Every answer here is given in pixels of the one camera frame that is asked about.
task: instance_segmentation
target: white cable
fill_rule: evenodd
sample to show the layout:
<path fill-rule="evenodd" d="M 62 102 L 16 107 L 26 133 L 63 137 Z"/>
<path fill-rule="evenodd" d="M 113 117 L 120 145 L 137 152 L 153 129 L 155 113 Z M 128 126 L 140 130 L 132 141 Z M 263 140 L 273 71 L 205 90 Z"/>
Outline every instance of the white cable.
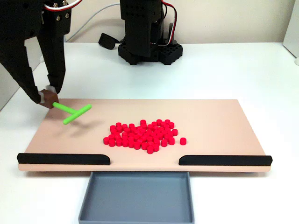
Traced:
<path fill-rule="evenodd" d="M 117 6 L 117 5 L 120 5 L 120 3 L 113 3 L 113 4 L 110 4 L 110 5 L 107 5 L 105 6 L 104 8 L 100 9 L 99 11 L 97 11 L 95 14 L 93 14 L 88 20 L 86 23 L 83 24 L 83 26 L 81 26 L 80 29 L 78 29 L 69 39 L 66 40 L 66 42 L 68 42 L 71 38 L 73 38 L 94 16 L 96 16 L 96 14 L 98 14 L 99 12 L 103 11 L 104 9 L 106 8 L 109 8 L 111 6 Z"/>
<path fill-rule="evenodd" d="M 74 1 L 73 3 L 71 3 L 71 4 L 67 5 L 67 6 L 62 6 L 62 7 L 57 7 L 57 8 L 47 6 L 46 4 L 44 4 L 43 6 L 44 6 L 45 8 L 47 8 L 47 9 L 57 11 L 57 10 L 63 10 L 63 9 L 66 9 L 66 8 L 70 8 L 70 7 L 74 6 L 74 5 L 76 5 L 76 4 L 77 4 L 78 2 L 80 2 L 80 1 L 81 1 L 81 0 L 76 0 L 76 1 Z"/>

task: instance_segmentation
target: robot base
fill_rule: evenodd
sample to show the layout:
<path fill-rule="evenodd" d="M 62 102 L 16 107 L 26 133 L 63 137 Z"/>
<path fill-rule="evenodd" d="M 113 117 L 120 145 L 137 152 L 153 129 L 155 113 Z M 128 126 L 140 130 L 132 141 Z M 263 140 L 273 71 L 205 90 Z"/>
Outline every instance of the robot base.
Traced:
<path fill-rule="evenodd" d="M 183 47 L 178 43 L 169 44 L 168 46 L 153 45 L 150 57 L 143 57 L 131 54 L 128 52 L 126 44 L 122 43 L 118 47 L 118 55 L 128 63 L 135 65 L 138 62 L 162 62 L 164 65 L 171 65 L 183 55 Z"/>

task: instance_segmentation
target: black rubber strip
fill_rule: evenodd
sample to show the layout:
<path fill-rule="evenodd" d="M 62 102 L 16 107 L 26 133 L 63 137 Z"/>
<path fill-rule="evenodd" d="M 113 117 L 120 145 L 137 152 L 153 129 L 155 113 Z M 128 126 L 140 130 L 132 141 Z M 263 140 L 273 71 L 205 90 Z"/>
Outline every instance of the black rubber strip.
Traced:
<path fill-rule="evenodd" d="M 110 158 L 103 154 L 40 154 L 19 153 L 19 164 L 110 165 Z"/>
<path fill-rule="evenodd" d="M 184 155 L 181 166 L 270 166 L 269 155 Z"/>

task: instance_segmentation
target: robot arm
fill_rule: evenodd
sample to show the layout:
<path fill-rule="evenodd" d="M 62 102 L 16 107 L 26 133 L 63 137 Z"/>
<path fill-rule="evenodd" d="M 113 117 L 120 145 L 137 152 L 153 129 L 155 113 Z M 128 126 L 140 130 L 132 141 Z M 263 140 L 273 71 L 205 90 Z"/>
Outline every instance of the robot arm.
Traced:
<path fill-rule="evenodd" d="M 48 69 L 52 91 L 59 93 L 64 81 L 64 35 L 71 26 L 71 9 L 46 11 L 50 6 L 64 6 L 60 0 L 0 0 L 0 63 L 6 68 L 26 94 L 38 104 L 52 108 L 51 99 L 35 86 L 24 42 L 37 37 Z"/>

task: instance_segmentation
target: white table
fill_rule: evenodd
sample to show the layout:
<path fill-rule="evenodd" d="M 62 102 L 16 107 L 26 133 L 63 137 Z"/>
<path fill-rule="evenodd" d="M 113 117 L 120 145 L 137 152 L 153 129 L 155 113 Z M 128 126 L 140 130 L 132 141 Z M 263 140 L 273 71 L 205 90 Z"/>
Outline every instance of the white table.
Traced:
<path fill-rule="evenodd" d="M 298 220 L 299 67 L 280 43 L 184 45 L 171 66 L 131 66 L 117 50 L 67 43 L 60 98 L 236 98 L 268 155 L 269 173 L 192 175 L 195 223 Z M 47 84 L 45 64 L 34 71 Z M 47 109 L 19 89 L 0 112 L 0 223 L 77 224 L 90 173 L 26 173 L 25 151 Z"/>

